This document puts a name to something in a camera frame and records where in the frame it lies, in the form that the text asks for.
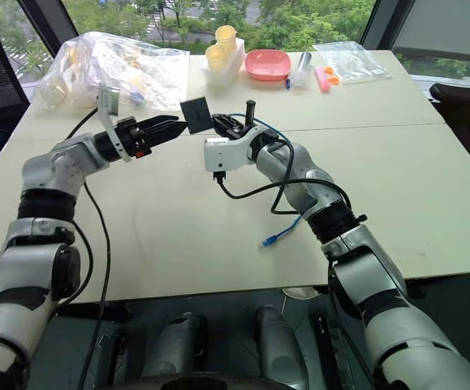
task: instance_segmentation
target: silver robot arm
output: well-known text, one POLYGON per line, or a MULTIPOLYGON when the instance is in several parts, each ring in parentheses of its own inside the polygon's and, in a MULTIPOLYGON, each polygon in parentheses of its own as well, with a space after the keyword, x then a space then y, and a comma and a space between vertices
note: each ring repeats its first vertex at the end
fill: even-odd
MULTIPOLYGON (((205 166, 213 177, 222 180, 223 171, 255 163, 273 183, 282 181, 289 149, 275 142, 276 134, 246 123, 234 135, 214 119, 215 115, 215 129, 225 137, 205 142, 205 166)), ((334 183, 302 145, 292 145, 295 157, 290 180, 334 183)), ((437 324, 407 301, 401 272, 362 224, 365 219, 356 218, 330 186, 289 184, 285 195, 322 243, 331 265, 329 284, 343 309, 364 321, 376 388, 470 389, 470 363, 437 324)))
POLYGON ((120 158, 151 153, 187 126, 166 115, 139 123, 130 117, 113 126, 108 112, 100 106, 106 132, 60 142, 24 164, 18 217, 0 253, 0 389, 26 387, 30 361, 58 301, 80 285, 72 219, 85 178, 120 158))

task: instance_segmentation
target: clear plastic bag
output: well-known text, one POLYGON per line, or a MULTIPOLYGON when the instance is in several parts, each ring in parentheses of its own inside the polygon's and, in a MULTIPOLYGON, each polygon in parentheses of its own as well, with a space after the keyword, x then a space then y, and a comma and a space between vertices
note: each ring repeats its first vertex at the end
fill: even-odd
POLYGON ((361 83, 389 78, 388 71, 379 65, 372 54, 354 41, 314 45, 327 66, 343 84, 361 83))
POLYGON ((119 88, 120 102, 157 111, 179 111, 186 99, 189 52, 163 49, 104 32, 63 43, 33 101, 42 108, 96 105, 100 82, 119 88))

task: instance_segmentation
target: pink marker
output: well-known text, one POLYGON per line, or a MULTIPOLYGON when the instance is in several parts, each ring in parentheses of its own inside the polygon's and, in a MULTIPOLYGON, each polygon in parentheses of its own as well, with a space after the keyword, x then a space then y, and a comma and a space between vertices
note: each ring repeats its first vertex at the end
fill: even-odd
POLYGON ((325 71, 323 70, 323 68, 316 67, 316 69, 314 70, 314 73, 316 74, 316 80, 317 80, 317 84, 319 85, 319 89, 323 93, 328 93, 330 91, 330 83, 326 79, 325 71))

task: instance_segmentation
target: dark floor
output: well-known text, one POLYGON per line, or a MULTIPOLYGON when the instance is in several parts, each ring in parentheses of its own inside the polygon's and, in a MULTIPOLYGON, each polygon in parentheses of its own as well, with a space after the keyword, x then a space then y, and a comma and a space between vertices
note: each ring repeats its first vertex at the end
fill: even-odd
MULTIPOLYGON (((440 325, 470 361, 470 276, 431 281, 426 290, 426 297, 414 303, 440 325)), ((140 351, 148 353, 157 334, 173 317, 192 311, 208 319, 207 370, 259 375, 257 351, 252 340, 253 315, 262 305, 273 305, 281 309, 282 304, 283 295, 280 290, 134 301, 129 303, 133 320, 127 324, 104 323, 102 333, 112 334, 115 329, 122 327, 129 334, 136 334, 136 346, 140 351)), ((327 307, 328 301, 323 296, 310 301, 294 301, 287 298, 284 310, 284 315, 295 330, 304 353, 311 389, 322 390, 326 387, 321 376, 308 313, 326 312, 327 307)), ((344 320, 358 347, 365 353, 360 323, 349 318, 344 320)), ((54 319, 45 332, 32 365, 28 389, 75 388, 92 329, 91 320, 54 319)), ((370 389, 350 349, 348 355, 356 389, 370 389)), ((137 362, 142 363, 142 360, 141 354, 137 362)), ((136 370, 135 364, 124 364, 122 358, 119 359, 117 367, 116 379, 119 382, 124 380, 125 375, 135 376, 142 371, 142 368, 136 370)), ((93 388, 96 369, 97 353, 93 358, 85 388, 93 388)))

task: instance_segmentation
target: window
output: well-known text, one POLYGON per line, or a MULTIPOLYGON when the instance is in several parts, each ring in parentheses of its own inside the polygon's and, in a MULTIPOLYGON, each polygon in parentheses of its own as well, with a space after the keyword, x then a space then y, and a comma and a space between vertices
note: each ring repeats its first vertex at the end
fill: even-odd
POLYGON ((16 0, 0 0, 0 39, 21 84, 39 80, 52 56, 16 0))
POLYGON ((470 61, 396 54, 399 61, 412 75, 437 76, 449 79, 470 78, 470 61))
POLYGON ((203 54, 233 25, 246 51, 359 41, 375 0, 63 0, 78 33, 101 31, 203 54))

